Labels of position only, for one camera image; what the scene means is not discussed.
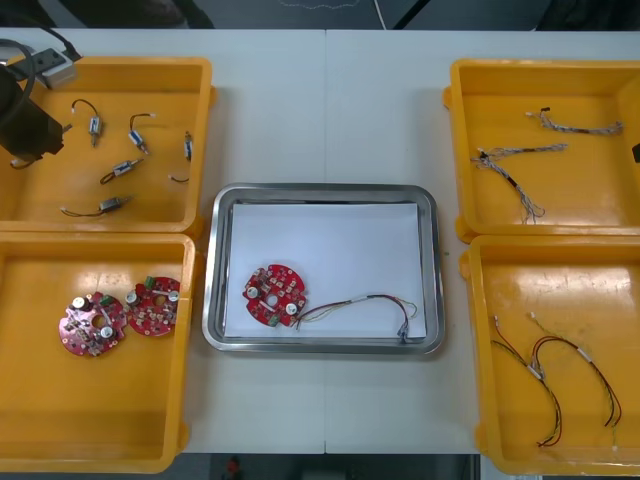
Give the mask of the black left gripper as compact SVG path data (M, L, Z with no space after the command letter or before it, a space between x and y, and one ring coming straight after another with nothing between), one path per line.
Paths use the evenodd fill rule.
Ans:
M9 116L1 109L1 146L15 158L37 161L45 154L57 154L63 147L63 127L31 100Z

